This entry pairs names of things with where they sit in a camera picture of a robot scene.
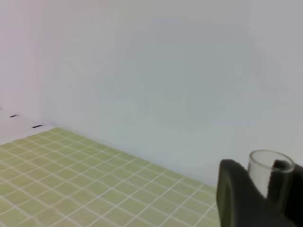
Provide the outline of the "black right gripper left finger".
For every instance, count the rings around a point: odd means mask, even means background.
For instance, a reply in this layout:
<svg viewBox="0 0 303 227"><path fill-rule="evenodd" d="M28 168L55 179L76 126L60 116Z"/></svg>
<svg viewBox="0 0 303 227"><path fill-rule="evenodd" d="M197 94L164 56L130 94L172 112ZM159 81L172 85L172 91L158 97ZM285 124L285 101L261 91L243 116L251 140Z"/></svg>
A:
<svg viewBox="0 0 303 227"><path fill-rule="evenodd" d="M231 159L220 162L216 203L222 227L294 227L256 189L246 169Z"/></svg>

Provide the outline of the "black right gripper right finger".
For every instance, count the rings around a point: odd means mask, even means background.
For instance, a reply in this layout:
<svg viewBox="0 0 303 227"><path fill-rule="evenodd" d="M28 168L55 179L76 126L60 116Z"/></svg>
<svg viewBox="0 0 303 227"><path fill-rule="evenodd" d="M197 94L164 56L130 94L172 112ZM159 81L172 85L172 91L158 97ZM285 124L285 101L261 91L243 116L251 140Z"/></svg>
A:
<svg viewBox="0 0 303 227"><path fill-rule="evenodd" d="M269 179L267 200L297 227L303 225L303 167L275 160Z"/></svg>

